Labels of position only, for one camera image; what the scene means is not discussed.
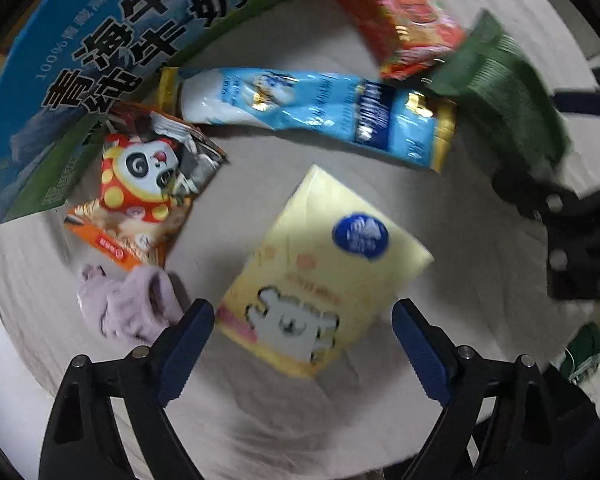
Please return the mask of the purple soft cloth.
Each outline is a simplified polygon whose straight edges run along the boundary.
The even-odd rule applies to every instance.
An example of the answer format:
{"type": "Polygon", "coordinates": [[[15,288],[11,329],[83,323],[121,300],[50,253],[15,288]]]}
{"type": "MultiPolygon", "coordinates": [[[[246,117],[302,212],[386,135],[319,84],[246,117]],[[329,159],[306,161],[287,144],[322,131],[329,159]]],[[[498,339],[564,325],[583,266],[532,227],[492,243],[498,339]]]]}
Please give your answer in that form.
{"type": "Polygon", "coordinates": [[[91,330],[125,348],[151,346],[184,315],[169,275],[158,266],[134,266],[124,278],[113,278],[87,264],[76,300],[91,330]]]}

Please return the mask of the yellow tissue pack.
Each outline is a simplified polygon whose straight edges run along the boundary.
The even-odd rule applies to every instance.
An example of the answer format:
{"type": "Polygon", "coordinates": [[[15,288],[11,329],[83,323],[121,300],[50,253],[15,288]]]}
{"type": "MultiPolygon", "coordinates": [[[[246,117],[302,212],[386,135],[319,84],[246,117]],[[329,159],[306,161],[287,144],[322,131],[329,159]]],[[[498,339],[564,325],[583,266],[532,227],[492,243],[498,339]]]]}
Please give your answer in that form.
{"type": "Polygon", "coordinates": [[[434,257],[313,166],[216,309],[236,344],[310,378],[358,340],[434,257]]]}

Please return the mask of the beige table cloth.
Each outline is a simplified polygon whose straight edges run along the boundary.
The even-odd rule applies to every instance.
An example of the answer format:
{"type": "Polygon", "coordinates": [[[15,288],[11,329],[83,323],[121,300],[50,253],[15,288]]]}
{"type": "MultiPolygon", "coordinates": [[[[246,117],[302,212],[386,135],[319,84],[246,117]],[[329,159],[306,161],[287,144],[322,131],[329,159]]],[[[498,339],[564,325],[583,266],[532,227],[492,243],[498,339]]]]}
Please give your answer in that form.
{"type": "MultiPolygon", "coordinates": [[[[593,87],[585,55],[547,0],[442,0],[463,26],[489,9],[550,88],[593,87]]],[[[332,0],[290,0],[215,41],[192,65],[328,70],[373,77],[376,67],[332,0]]],[[[600,119],[566,117],[571,152],[560,180],[600,185],[600,119]]],[[[592,310],[546,294],[545,235],[493,193],[458,128],[441,174],[367,157],[300,132],[217,128],[228,153],[166,260],[181,301],[215,306],[315,164],[368,200],[434,255],[400,296],[412,297],[457,344],[490,359],[553,359],[592,310]]],[[[65,208],[0,226],[0,445],[24,478],[38,456],[61,377],[76,354],[129,350],[94,334],[78,303],[80,267],[120,269],[61,226],[65,208]]],[[[166,412],[209,479],[330,479],[415,454],[440,406],[427,399],[390,327],[379,320],[315,379],[294,379],[215,330],[181,397],[166,412]]]]}

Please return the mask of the orange panda snack bag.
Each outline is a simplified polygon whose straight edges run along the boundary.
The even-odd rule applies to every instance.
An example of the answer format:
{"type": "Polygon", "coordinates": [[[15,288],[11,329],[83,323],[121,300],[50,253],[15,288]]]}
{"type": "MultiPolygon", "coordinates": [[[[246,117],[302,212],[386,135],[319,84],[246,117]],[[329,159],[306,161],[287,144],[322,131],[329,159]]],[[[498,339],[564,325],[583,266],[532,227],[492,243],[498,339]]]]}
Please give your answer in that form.
{"type": "Polygon", "coordinates": [[[199,128],[137,103],[107,115],[99,196],[64,226],[124,270],[163,266],[197,196],[226,153],[199,128]]]}

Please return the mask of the green snack bag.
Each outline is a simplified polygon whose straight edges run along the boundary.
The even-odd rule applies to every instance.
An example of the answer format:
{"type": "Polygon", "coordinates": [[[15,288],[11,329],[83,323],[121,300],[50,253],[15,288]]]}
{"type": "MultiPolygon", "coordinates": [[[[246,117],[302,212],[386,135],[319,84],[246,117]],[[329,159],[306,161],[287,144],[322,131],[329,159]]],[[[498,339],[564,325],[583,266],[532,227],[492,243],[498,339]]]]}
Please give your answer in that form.
{"type": "Polygon", "coordinates": [[[434,71],[429,88],[457,105],[468,151],[487,174],[505,169],[550,178],[570,148],[542,78],[487,10],[434,71]]]}

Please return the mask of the red floral snack bag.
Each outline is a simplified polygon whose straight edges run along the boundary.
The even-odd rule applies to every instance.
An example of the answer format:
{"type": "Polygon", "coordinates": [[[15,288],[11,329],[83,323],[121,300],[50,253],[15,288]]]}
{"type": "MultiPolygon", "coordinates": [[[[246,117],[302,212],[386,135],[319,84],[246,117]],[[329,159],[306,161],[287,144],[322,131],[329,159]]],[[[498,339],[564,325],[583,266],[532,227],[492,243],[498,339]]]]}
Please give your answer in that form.
{"type": "Polygon", "coordinates": [[[382,79],[404,80],[464,41],[462,26],[438,0],[335,0],[372,51],[382,79]]]}

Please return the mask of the blue long snack bag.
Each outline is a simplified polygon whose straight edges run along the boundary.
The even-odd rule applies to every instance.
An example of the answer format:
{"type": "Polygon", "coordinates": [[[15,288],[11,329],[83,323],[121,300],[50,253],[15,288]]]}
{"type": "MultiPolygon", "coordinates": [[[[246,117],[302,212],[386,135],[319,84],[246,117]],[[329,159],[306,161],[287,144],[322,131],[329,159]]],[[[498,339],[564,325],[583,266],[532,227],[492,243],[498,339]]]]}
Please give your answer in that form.
{"type": "Polygon", "coordinates": [[[193,124],[314,131],[435,172],[455,134],[453,102],[336,73],[165,67],[157,102],[193,124]]]}

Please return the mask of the cardboard milk box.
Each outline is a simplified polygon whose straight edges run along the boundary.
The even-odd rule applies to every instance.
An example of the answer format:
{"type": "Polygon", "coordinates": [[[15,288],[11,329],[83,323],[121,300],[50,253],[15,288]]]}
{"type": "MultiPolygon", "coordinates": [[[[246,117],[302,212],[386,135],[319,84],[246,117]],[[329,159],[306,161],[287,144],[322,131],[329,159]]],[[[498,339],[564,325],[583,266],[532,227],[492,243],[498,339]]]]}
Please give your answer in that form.
{"type": "Polygon", "coordinates": [[[87,114],[139,99],[250,16],[283,0],[42,0],[0,75],[0,224],[61,205],[86,161],[53,157],[87,114]]]}

